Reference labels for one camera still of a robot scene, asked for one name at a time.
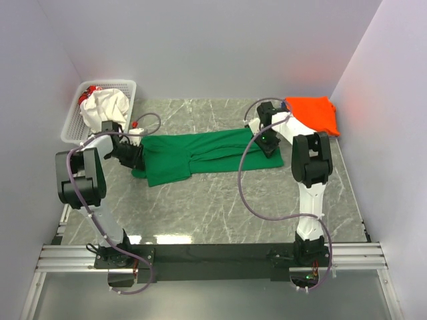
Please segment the green t shirt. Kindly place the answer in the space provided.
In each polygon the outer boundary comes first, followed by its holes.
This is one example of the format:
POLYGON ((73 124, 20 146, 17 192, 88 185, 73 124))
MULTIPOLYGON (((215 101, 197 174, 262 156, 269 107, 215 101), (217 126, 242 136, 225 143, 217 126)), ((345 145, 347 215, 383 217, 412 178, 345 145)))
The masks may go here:
POLYGON ((145 168, 134 169, 131 174, 155 187, 197 173, 236 172, 251 138, 248 128, 147 136, 141 142, 145 168))

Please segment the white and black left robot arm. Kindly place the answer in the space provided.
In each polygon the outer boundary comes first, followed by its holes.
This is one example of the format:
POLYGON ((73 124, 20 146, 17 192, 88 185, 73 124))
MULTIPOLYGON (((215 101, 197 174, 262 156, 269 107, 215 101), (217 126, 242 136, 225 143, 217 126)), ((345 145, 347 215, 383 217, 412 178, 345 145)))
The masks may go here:
POLYGON ((95 255, 103 266, 128 268, 138 265, 138 258, 125 230, 101 202, 107 193, 107 184, 101 161, 115 158, 130 169, 143 169, 142 128, 121 131, 121 125, 104 121, 101 131, 70 150, 55 155, 57 193, 62 203, 80 212, 89 222, 97 237, 97 245, 85 248, 95 255))

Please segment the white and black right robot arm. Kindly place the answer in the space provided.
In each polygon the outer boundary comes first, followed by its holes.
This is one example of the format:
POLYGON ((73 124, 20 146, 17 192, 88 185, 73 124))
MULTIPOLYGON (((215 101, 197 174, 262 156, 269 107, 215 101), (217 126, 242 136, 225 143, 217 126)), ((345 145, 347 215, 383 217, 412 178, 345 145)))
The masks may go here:
POLYGON ((278 153, 284 139, 292 145, 291 171, 300 192, 300 214, 294 241, 293 258, 301 266, 311 265, 328 254, 324 245, 323 198, 333 171, 328 134, 314 131, 297 120, 285 107, 276 109, 272 102, 257 107, 258 117, 249 128, 258 135, 255 143, 267 158, 278 153))

